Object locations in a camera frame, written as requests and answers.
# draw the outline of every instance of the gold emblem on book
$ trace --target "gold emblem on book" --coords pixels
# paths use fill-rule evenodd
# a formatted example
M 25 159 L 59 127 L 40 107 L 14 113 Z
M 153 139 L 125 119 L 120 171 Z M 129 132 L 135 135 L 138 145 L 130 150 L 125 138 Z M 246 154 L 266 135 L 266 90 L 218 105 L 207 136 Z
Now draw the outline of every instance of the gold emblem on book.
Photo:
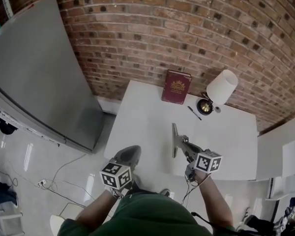
M 171 84 L 171 89 L 184 91 L 185 90 L 185 84 L 182 81 L 173 81 Z

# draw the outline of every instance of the gray refrigerator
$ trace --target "gray refrigerator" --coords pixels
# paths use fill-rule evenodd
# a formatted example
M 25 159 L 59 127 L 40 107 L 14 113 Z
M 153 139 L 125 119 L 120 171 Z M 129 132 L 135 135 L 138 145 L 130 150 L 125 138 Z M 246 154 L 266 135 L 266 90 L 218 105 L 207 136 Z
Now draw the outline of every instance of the gray refrigerator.
M 91 152 L 103 112 L 93 96 L 56 0 L 40 0 L 0 29 L 0 113 L 26 130 Z

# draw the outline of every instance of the baseboard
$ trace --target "baseboard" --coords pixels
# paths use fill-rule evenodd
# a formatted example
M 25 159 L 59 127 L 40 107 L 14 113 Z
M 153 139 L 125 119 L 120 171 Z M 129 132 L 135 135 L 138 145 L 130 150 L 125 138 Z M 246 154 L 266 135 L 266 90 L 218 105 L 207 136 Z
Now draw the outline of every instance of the baseboard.
M 119 107 L 121 105 L 120 100 L 112 100 L 100 96 L 95 96 L 98 100 L 99 105 L 101 106 L 102 110 L 106 113 L 117 115 Z

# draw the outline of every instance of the gray shoe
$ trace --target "gray shoe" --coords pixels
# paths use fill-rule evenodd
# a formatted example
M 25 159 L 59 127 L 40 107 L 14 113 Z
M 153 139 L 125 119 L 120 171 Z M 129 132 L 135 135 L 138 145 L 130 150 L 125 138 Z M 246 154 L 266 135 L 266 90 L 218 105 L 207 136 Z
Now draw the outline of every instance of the gray shoe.
M 159 194 L 164 195 L 165 197 L 169 197 L 171 191 L 169 189 L 162 190 Z

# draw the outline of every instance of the white lampshade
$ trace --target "white lampshade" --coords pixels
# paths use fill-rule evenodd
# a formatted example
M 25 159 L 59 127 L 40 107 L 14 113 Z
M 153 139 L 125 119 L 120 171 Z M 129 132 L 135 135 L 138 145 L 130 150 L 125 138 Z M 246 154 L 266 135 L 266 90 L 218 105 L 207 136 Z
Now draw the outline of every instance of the white lampshade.
M 238 78 L 230 70 L 223 70 L 207 87 L 206 92 L 211 101 L 223 105 L 238 85 Z

